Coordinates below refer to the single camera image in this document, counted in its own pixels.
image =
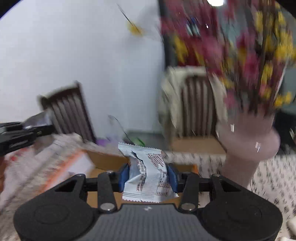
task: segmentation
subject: bright light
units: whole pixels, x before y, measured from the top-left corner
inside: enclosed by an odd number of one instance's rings
[[[209,4],[211,4],[214,7],[219,7],[224,4],[224,0],[207,0]]]

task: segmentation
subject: vase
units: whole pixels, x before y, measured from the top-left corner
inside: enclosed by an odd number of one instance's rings
[[[227,150],[226,161],[221,174],[247,187],[260,161],[276,155],[280,137],[272,127],[274,115],[240,112],[227,123],[218,123],[217,135]]]

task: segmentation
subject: white plastic wrapper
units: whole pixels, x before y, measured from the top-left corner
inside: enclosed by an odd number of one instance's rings
[[[118,144],[118,149],[130,159],[129,180],[124,185],[122,199],[137,202],[162,202],[178,197],[168,181],[161,150]]]

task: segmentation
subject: wall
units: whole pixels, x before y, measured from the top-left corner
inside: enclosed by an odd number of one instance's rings
[[[117,3],[148,37],[131,36]],[[108,114],[125,129],[159,130],[157,13],[156,0],[19,2],[0,20],[0,122],[38,113],[37,95],[78,80],[97,136]]]

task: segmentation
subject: silver bolt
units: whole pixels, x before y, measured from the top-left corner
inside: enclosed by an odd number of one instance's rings
[[[196,208],[196,206],[193,203],[188,203],[187,202],[187,203],[183,203],[181,205],[181,208],[183,210],[186,210],[186,211],[192,211],[192,210],[194,210]]]
[[[100,208],[104,211],[111,211],[115,208],[115,206],[113,203],[105,202],[100,206]]]

